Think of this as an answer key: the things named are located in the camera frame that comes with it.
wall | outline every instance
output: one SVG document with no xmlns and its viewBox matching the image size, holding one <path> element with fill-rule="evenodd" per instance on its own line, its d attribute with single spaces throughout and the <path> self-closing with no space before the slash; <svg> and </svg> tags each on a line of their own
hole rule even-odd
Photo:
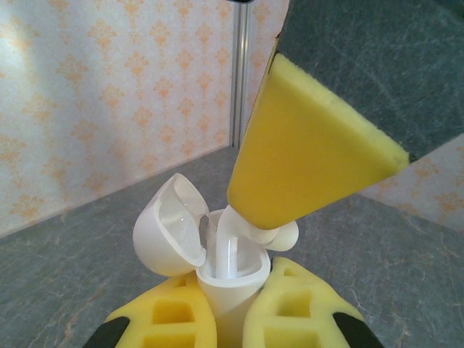
<svg viewBox="0 0 464 348">
<path fill-rule="evenodd" d="M 228 144 L 225 0 L 0 3 L 0 235 Z"/>
<path fill-rule="evenodd" d="M 246 123 L 288 4 L 289 0 L 253 2 Z M 464 135 L 361 194 L 464 231 Z"/>
</svg>

table surface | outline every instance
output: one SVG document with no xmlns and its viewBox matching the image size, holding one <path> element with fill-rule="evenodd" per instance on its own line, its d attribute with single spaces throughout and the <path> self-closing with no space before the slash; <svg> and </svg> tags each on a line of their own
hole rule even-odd
<svg viewBox="0 0 464 348">
<path fill-rule="evenodd" d="M 0 239 L 0 346 L 82 347 L 111 311 L 165 279 L 133 250 L 147 202 L 177 172 L 222 209 L 235 158 L 222 149 Z M 464 346 L 462 233 L 358 195 L 298 224 L 281 255 L 329 282 L 385 347 Z"/>
</svg>

patterned wallpaper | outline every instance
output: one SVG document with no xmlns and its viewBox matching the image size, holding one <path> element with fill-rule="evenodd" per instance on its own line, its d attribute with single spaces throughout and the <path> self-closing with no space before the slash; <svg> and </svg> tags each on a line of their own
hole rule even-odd
<svg viewBox="0 0 464 348">
<path fill-rule="evenodd" d="M 0 2 L 0 235 L 228 144 L 233 5 Z"/>
<path fill-rule="evenodd" d="M 289 0 L 252 3 L 246 122 L 288 5 Z M 464 135 L 361 194 L 464 232 Z"/>
</svg>

open lid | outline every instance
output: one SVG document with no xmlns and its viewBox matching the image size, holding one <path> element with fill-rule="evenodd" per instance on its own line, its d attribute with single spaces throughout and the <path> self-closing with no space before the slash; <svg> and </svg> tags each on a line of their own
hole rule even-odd
<svg viewBox="0 0 464 348">
<path fill-rule="evenodd" d="M 181 174 L 168 180 L 148 203 L 133 230 L 136 254 L 163 276 L 186 274 L 204 264 L 199 225 L 210 211 L 195 186 Z"/>
</svg>

yellow foam block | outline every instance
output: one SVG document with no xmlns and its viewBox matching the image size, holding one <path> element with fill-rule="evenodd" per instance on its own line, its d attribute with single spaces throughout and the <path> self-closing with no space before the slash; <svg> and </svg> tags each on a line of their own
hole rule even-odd
<svg viewBox="0 0 464 348">
<path fill-rule="evenodd" d="M 363 321 L 326 282 L 291 260 L 275 257 L 269 279 L 246 316 L 243 348 L 349 348 L 334 320 L 336 312 Z"/>
<path fill-rule="evenodd" d="M 228 201 L 252 225 L 277 228 L 409 163 L 399 144 L 277 53 L 258 93 Z"/>
<path fill-rule="evenodd" d="M 195 273 L 170 278 L 125 306 L 106 322 L 130 323 L 116 348 L 216 348 L 216 325 Z"/>
</svg>

